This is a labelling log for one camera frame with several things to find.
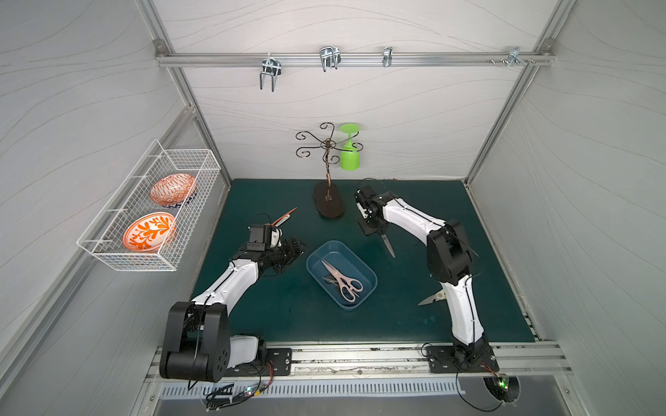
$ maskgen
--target green plastic cup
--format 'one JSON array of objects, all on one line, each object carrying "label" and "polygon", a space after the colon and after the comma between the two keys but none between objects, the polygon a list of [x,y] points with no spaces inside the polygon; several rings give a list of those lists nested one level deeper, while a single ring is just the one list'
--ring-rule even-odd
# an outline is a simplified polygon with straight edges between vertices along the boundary
[{"label": "green plastic cup", "polygon": [[344,150],[348,152],[340,152],[340,167],[344,170],[356,170],[361,165],[360,155],[358,151],[352,146],[352,135],[358,133],[360,128],[357,124],[347,123],[340,126],[340,131],[349,135],[349,141],[344,145]]}]

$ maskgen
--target metal vent grate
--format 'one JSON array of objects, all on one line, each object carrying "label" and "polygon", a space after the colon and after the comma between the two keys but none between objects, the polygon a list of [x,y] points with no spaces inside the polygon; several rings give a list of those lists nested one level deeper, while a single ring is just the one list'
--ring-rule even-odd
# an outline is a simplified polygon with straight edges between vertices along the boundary
[{"label": "metal vent grate", "polygon": [[[234,384],[233,394],[256,385],[255,381],[223,381],[215,388]],[[188,399],[205,397],[213,389],[211,383],[195,386],[187,390],[187,383],[165,383],[161,399]],[[404,397],[458,394],[455,377],[429,377],[405,379],[364,379],[364,380],[276,380],[257,398],[261,397]]]}]

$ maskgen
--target metal bracket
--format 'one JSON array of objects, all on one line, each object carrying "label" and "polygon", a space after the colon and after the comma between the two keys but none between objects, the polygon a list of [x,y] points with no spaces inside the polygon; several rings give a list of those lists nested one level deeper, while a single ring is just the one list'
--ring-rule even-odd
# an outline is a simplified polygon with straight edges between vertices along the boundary
[{"label": "metal bracket", "polygon": [[384,68],[388,68],[391,66],[391,59],[393,58],[393,47],[387,46],[384,48],[384,60],[382,61],[382,64],[384,65]]},{"label": "metal bracket", "polygon": [[551,37],[544,39],[541,47],[539,48],[539,53],[542,55],[552,55],[553,45],[555,45],[555,39]]},{"label": "metal bracket", "polygon": [[163,58],[168,55],[167,43],[162,39],[154,39],[153,45],[155,46],[155,56]]},{"label": "metal bracket", "polygon": [[273,58],[265,59],[261,64],[261,73],[259,74],[259,89],[264,89],[264,79],[266,75],[270,76],[270,90],[275,91],[275,83],[278,81],[278,75],[282,73],[282,65]]},{"label": "metal bracket", "polygon": [[319,58],[322,60],[322,69],[326,72],[326,67],[338,69],[340,50],[335,46],[323,47],[319,50]]},{"label": "metal bracket", "polygon": [[528,62],[523,61],[522,59],[520,59],[518,57],[518,55],[520,55],[520,48],[519,47],[513,48],[511,50],[511,52],[509,52],[509,56],[502,61],[502,62],[504,62],[504,66],[506,66],[508,68],[508,67],[510,67],[514,64],[517,64],[517,63],[518,64],[523,64],[525,66],[528,66],[530,63],[534,64],[534,61],[531,61],[531,62],[530,61],[528,61]]},{"label": "metal bracket", "polygon": [[[267,360],[273,362],[273,376],[287,376],[291,374],[292,349],[291,348],[268,348],[266,350]],[[262,369],[261,376],[268,377],[270,368],[266,365]],[[239,364],[236,367],[226,369],[225,377],[256,377],[254,368]]]}]

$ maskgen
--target pink scissors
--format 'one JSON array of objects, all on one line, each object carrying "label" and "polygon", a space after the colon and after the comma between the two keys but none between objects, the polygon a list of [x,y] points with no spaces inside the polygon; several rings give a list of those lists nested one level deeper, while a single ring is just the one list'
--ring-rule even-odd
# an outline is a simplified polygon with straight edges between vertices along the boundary
[{"label": "pink scissors", "polygon": [[[322,264],[328,270],[328,272],[331,273],[331,276],[333,276],[333,278],[335,278],[335,280],[338,282],[338,286],[340,287],[340,295],[342,295],[342,297],[347,302],[356,302],[357,296],[354,292],[363,292],[363,283],[357,279],[348,278],[344,274],[340,273],[338,269],[331,266],[330,263],[326,260],[322,260]],[[350,297],[348,298],[345,296],[344,292],[347,292]]]}]

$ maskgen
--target scissor handle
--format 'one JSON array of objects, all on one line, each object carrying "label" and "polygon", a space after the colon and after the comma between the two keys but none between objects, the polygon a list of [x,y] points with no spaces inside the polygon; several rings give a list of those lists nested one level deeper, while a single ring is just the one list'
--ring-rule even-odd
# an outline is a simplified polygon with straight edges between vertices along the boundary
[{"label": "scissor handle", "polygon": [[[344,292],[345,292],[345,291],[347,291],[347,293],[349,294],[349,296],[351,296],[351,299],[350,299],[350,298],[347,298],[347,297],[344,295]],[[345,299],[347,302],[350,302],[350,303],[356,302],[356,294],[355,294],[352,290],[350,290],[349,287],[347,287],[347,286],[340,285],[340,295],[341,295],[342,298]]]},{"label": "scissor handle", "polygon": [[[354,290],[355,292],[363,292],[363,283],[361,283],[359,279],[348,278],[347,276],[344,276],[342,278],[342,281],[349,287],[349,290]],[[354,282],[358,283],[360,287],[358,288],[354,286]]]}]

